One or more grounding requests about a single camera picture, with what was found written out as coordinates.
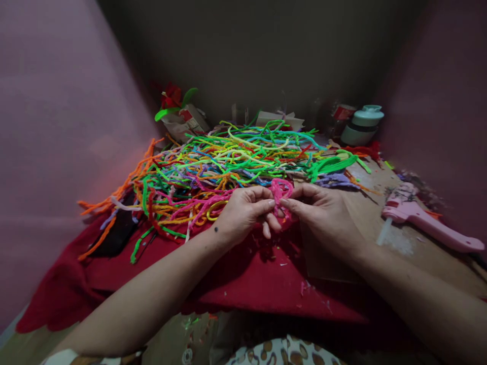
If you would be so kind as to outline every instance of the wooden table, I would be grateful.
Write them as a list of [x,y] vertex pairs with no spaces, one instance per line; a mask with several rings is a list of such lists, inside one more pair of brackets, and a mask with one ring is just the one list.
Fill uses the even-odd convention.
[[[368,192],[340,192],[345,198],[358,229],[368,242],[375,243],[384,225],[381,211],[386,201],[386,188],[395,188],[402,181],[386,166],[382,170],[374,161],[367,162],[367,165],[372,170],[371,174],[368,174],[358,164],[354,164],[348,170],[360,179],[360,184],[376,190],[382,195],[378,196]],[[306,266],[311,277],[361,282],[352,269],[318,249],[305,230],[303,230],[303,236],[305,237]],[[445,247],[409,223],[393,224],[382,247],[458,289],[480,298],[487,298],[485,270],[466,254]]]

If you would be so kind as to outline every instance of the red cloth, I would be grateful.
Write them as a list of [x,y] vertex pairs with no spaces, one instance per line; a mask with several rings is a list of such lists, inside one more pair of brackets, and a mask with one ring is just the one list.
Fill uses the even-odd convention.
[[[17,324],[17,332],[31,332],[44,325],[58,331],[83,320],[109,294],[178,247],[167,238],[157,237],[151,245],[141,245],[137,257],[145,251],[132,265],[135,242],[148,227],[143,225],[117,257],[80,263],[78,255],[95,241],[106,218],[99,217],[64,250],[39,285]],[[213,266],[186,300],[182,312],[240,308],[349,323],[388,322],[397,329],[397,317],[366,286],[308,279],[308,287],[300,247],[298,224],[270,241],[254,230]]]
[[86,318],[105,300],[106,296],[90,288],[78,255],[97,239],[106,219],[107,215],[98,217],[61,253],[17,323],[17,332],[27,333],[45,325],[51,331],[63,330]]

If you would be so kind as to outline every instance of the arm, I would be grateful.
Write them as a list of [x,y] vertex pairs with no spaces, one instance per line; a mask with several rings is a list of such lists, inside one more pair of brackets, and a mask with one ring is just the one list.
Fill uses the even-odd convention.
[[484,363],[487,305],[367,244],[338,191],[302,184],[282,204],[304,221],[322,246],[352,266],[401,316],[412,331],[447,363]]
[[[213,264],[274,208],[271,198],[270,190],[263,187],[235,190],[211,228],[126,283],[52,354],[71,349],[82,355],[116,357],[139,350],[177,312]],[[267,221],[274,230],[281,228],[275,217]]]

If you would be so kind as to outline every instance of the pink tool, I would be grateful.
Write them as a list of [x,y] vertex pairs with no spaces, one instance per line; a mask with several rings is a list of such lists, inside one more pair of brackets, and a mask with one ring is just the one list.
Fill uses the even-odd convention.
[[382,215],[387,220],[377,244],[381,245],[384,241],[391,221],[395,223],[409,221],[445,246],[458,252],[479,252],[485,249],[484,244],[480,240],[455,232],[422,210],[414,200],[417,192],[416,187],[409,182],[405,182],[394,189],[382,210]]

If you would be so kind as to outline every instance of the patterned clothing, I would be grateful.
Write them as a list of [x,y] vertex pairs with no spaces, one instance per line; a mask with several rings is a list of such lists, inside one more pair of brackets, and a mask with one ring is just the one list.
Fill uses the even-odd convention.
[[[72,350],[52,355],[41,365],[142,365],[142,351],[122,358],[79,356]],[[227,365],[346,365],[332,353],[309,341],[291,335],[265,341],[252,348],[241,347]]]
[[266,341],[252,348],[242,347],[227,365],[344,365],[332,353],[309,341],[291,335]]

